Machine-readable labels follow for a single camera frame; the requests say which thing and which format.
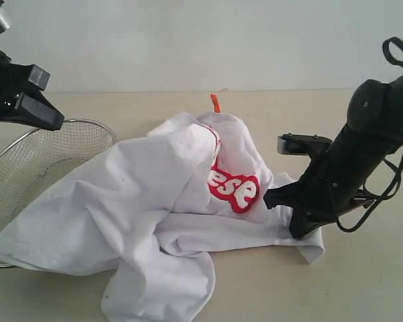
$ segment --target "robotic arm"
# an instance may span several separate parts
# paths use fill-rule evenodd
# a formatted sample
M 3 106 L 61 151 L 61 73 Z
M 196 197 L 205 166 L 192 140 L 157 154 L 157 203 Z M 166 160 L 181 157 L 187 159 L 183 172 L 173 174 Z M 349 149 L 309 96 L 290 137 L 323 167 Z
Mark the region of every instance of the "robotic arm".
M 390 53 L 391 43 L 403 51 L 403 42 L 393 37 L 383 44 L 384 56 L 388 62 L 403 68 L 403 62 Z M 353 232 L 382 201 L 392 198 L 399 189 L 403 155 L 398 166 L 385 157 L 401 146 L 403 76 L 389 84 L 367 80 L 355 91 L 349 103 L 347 123 L 333 142 L 318 136 L 290 133 L 278 138 L 279 153 L 309 155 L 311 162 L 297 182 L 268 190 L 264 196 L 266 206 L 269 209 L 277 205 L 293 208 L 289 230 L 295 238 L 302 238 L 328 223 Z M 395 176 L 382 195 L 375 195 L 365 188 L 365 181 L 382 161 Z M 339 216 L 360 206 L 367 211 L 356 226 L 343 227 Z
M 0 34 L 10 27 L 0 1 Z M 41 94 L 48 84 L 49 74 L 36 65 L 22 66 L 0 51 L 0 121 L 60 129 L 61 114 Z

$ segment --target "white wall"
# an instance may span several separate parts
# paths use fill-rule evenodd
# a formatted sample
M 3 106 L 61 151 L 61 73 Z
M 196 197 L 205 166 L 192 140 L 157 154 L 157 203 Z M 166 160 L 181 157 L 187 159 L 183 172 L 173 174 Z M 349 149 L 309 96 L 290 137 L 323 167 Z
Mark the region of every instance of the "white wall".
M 0 49 L 50 91 L 356 87 L 400 75 L 403 0 L 8 0 Z

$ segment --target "red printed logo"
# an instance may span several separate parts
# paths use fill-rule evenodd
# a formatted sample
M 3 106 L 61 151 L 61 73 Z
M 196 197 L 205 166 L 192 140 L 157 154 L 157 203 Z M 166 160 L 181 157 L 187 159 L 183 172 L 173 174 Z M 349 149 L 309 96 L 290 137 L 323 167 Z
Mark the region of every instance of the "red printed logo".
M 260 190 L 256 176 L 232 176 L 216 165 L 210 171 L 208 184 L 210 192 L 228 201 L 235 213 L 247 212 L 257 200 Z

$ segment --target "metal strainer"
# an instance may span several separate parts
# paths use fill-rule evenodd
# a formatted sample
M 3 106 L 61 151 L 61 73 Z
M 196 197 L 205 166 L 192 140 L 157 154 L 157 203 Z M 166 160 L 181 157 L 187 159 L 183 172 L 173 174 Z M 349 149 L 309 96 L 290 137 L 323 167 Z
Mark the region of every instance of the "metal strainer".
M 59 131 L 33 129 L 12 143 L 0 153 L 0 231 L 45 189 L 116 142 L 103 124 L 70 119 Z

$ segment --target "beige table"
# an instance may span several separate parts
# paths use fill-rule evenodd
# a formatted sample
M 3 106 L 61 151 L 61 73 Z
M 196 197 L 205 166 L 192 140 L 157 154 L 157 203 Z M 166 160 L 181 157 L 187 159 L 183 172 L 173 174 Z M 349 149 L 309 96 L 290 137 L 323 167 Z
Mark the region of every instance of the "beige table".
M 241 117 L 267 165 L 298 177 L 305 157 L 280 156 L 279 134 L 333 138 L 345 122 L 352 91 L 220 93 L 223 111 Z M 49 94 L 68 118 L 96 119 L 123 139 L 143 136 L 179 111 L 212 109 L 207 93 Z M 0 150 L 19 133 L 0 124 Z M 370 187 L 391 178 L 381 169 Z M 360 211 L 349 214 L 351 225 Z M 324 228 L 326 254 L 312 266 L 294 248 L 266 247 L 213 254 L 217 283 L 196 322 L 403 321 L 403 184 L 356 233 Z M 73 277 L 0 269 L 0 321 L 105 321 L 100 300 L 112 272 Z

